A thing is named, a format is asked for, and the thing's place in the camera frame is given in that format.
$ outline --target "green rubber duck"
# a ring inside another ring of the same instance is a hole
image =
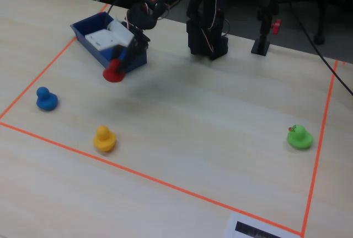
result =
[[[288,143],[298,149],[308,149],[313,144],[313,136],[302,125],[294,125],[288,129]]]

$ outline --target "yellow rubber duck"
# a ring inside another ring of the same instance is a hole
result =
[[[116,143],[116,137],[108,127],[100,126],[97,128],[96,136],[93,138],[93,144],[100,151],[110,151]]]

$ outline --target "chair wheel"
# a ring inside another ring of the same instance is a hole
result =
[[[314,43],[316,45],[322,45],[323,43],[325,43],[325,36],[324,35],[319,35],[319,34],[316,34],[314,36]]]

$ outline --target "gray carpet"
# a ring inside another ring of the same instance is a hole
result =
[[[231,24],[230,34],[253,40],[259,36],[261,22],[256,19],[258,7],[251,0],[220,0],[219,4]],[[305,2],[293,5],[309,34],[313,37],[318,25],[317,4]],[[170,12],[168,19],[186,23],[188,20],[186,17],[187,6],[188,0],[184,0]],[[278,35],[269,36],[272,44],[315,54],[287,4],[280,5],[280,13],[275,18],[282,19],[282,26]],[[338,7],[329,6],[324,30],[326,42],[318,47],[321,53],[325,57],[353,63],[353,48],[351,48],[353,12],[344,12]]]

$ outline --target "blue rubber duck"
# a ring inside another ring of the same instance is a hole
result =
[[[48,88],[39,87],[37,90],[37,105],[45,111],[52,111],[58,104],[57,96],[49,92]]]

